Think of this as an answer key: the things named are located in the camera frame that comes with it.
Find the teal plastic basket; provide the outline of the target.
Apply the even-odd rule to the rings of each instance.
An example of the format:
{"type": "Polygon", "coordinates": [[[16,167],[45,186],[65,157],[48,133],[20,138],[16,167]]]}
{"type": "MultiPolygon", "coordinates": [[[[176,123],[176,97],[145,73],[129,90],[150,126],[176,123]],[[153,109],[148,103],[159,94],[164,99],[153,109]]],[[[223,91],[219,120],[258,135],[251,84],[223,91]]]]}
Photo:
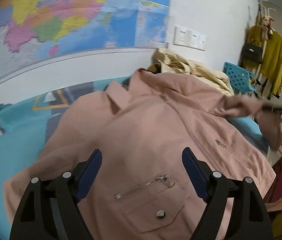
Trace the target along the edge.
{"type": "Polygon", "coordinates": [[[256,91],[257,78],[252,72],[225,62],[224,73],[228,76],[230,85],[236,94],[249,94],[256,91]]]}

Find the colourful wall map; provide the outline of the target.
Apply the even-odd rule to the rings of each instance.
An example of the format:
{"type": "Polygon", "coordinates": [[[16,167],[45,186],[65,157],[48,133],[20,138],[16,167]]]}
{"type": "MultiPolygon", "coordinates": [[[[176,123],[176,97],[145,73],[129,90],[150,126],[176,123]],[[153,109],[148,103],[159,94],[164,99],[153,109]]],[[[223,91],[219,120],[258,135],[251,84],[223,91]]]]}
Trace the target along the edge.
{"type": "Polygon", "coordinates": [[[161,47],[170,0],[0,0],[0,79],[84,50],[161,47]]]}

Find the black handbag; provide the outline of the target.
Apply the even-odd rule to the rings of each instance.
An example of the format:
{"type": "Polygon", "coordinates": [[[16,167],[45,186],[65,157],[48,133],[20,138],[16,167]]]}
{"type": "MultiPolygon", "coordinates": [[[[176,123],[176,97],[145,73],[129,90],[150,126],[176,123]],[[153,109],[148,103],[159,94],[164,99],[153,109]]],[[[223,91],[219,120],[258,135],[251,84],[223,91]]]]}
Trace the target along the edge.
{"type": "Polygon", "coordinates": [[[242,48],[242,59],[261,64],[263,62],[263,49],[261,44],[256,40],[244,44],[242,48]]]}

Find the cream yellow jacket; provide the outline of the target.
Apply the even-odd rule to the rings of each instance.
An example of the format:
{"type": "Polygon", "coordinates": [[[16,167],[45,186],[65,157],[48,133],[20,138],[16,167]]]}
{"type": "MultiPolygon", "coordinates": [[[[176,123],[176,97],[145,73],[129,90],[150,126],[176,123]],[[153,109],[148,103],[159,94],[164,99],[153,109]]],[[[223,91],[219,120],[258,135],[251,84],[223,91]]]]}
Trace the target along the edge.
{"type": "Polygon", "coordinates": [[[173,50],[158,48],[152,56],[148,71],[158,73],[188,74],[212,86],[226,96],[234,96],[230,78],[222,71],[212,70],[200,62],[188,60],[173,50]]]}

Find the mustard yellow hanging coat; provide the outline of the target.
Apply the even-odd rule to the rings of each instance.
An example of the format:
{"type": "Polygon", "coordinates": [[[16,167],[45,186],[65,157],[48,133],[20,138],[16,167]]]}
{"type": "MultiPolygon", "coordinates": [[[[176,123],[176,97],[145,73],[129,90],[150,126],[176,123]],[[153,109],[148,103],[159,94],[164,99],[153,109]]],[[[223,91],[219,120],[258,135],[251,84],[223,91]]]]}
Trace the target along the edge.
{"type": "MultiPolygon", "coordinates": [[[[262,26],[255,25],[250,28],[246,43],[263,49],[265,40],[262,37],[262,26]]],[[[272,36],[266,41],[263,62],[259,71],[271,83],[269,96],[280,98],[282,94],[282,36],[272,31],[272,36]]]]}

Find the white wall switch panel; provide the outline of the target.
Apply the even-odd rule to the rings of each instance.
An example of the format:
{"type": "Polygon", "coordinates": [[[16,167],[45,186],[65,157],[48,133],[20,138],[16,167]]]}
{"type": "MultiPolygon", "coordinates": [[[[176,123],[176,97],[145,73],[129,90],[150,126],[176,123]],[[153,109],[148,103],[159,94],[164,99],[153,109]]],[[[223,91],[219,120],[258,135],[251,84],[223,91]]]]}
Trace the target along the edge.
{"type": "Polygon", "coordinates": [[[206,50],[207,36],[197,31],[184,27],[175,26],[173,44],[193,48],[201,51],[206,50]]]}

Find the pink jacket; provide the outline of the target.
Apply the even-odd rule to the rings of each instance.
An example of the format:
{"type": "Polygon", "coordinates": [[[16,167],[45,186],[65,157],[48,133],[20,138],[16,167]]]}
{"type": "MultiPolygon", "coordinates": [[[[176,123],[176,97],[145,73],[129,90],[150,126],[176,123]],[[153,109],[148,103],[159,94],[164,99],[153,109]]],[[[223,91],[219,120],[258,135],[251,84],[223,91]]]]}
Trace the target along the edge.
{"type": "Polygon", "coordinates": [[[227,120],[256,114],[262,102],[220,91],[185,74],[140,69],[127,88],[79,97],[63,114],[38,160],[4,183],[9,220],[33,177],[54,179],[102,153],[79,209],[95,239],[189,239],[204,211],[182,164],[190,148],[225,177],[251,177],[264,196],[275,173],[227,120]]]}

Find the teal grey patterned bedsheet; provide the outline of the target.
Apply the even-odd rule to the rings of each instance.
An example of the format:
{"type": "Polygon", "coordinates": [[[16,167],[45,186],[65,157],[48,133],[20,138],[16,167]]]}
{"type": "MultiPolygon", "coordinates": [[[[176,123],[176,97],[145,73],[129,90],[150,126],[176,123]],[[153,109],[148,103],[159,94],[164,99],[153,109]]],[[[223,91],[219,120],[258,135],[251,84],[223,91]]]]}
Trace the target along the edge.
{"type": "Polygon", "coordinates": [[[3,183],[32,165],[63,113],[80,96],[105,90],[110,79],[60,88],[15,104],[0,104],[0,239],[9,239],[3,183]]]}

